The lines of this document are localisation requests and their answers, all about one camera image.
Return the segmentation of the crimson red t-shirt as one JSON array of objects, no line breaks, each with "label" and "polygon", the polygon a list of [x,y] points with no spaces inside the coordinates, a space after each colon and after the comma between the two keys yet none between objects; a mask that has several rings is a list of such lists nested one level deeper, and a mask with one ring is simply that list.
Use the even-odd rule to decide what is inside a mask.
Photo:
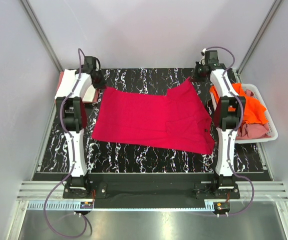
[{"label": "crimson red t-shirt", "polygon": [[210,155],[211,118],[186,79],[166,95],[104,90],[92,139]]}]

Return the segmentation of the orange t-shirt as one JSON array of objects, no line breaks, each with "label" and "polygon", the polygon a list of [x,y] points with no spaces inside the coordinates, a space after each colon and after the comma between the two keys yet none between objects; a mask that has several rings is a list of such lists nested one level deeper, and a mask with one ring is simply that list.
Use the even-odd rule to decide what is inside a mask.
[{"label": "orange t-shirt", "polygon": [[246,99],[242,123],[267,124],[268,120],[265,116],[266,108],[260,103],[260,101],[255,99],[249,90],[243,90],[242,84],[234,83],[232,86],[239,96],[245,97]]}]

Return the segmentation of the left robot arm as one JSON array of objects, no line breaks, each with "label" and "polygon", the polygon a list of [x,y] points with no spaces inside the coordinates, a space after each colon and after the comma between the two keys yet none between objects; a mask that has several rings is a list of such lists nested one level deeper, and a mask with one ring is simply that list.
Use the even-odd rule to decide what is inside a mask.
[{"label": "left robot arm", "polygon": [[103,87],[105,81],[100,61],[84,57],[78,69],[66,69],[60,74],[55,94],[56,114],[68,146],[69,176],[65,177],[64,198],[86,198],[92,193],[84,154],[84,131],[87,126],[85,103],[98,96],[94,85]]}]

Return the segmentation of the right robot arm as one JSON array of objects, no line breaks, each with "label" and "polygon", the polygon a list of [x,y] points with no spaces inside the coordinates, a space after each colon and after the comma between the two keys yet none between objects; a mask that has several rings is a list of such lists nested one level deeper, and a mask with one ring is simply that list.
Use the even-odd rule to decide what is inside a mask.
[{"label": "right robot arm", "polygon": [[234,191],[236,172],[233,169],[234,145],[240,128],[245,108],[245,97],[239,96],[228,77],[228,70],[219,62],[218,49],[228,52],[235,62],[233,53],[221,46],[212,46],[202,50],[202,59],[196,62],[192,79],[194,81],[210,80],[216,89],[219,99],[216,104],[212,121],[218,133],[218,160],[214,179],[209,191],[216,198],[222,198]]}]

